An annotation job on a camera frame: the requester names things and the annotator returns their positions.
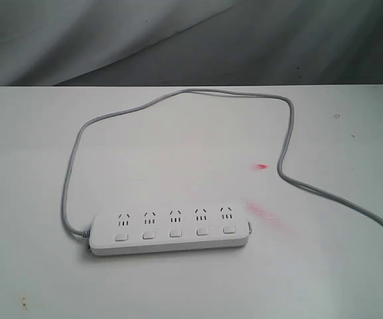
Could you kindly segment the white five-outlet power strip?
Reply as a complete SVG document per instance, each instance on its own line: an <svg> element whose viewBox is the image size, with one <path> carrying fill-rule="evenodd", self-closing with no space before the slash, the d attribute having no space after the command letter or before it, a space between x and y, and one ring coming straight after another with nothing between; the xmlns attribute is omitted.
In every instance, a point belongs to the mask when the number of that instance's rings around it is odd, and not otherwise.
<svg viewBox="0 0 383 319"><path fill-rule="evenodd" d="M100 257L243 247L252 233L233 203L138 208L94 217L91 252Z"/></svg>

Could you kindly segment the grey backdrop cloth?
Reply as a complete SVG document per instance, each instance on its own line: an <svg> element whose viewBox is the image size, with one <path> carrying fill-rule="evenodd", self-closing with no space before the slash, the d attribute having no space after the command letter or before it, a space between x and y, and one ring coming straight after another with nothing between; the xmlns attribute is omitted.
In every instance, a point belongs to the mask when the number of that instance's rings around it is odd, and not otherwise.
<svg viewBox="0 0 383 319"><path fill-rule="evenodd" d="M383 84L383 1L0 1L0 86Z"/></svg>

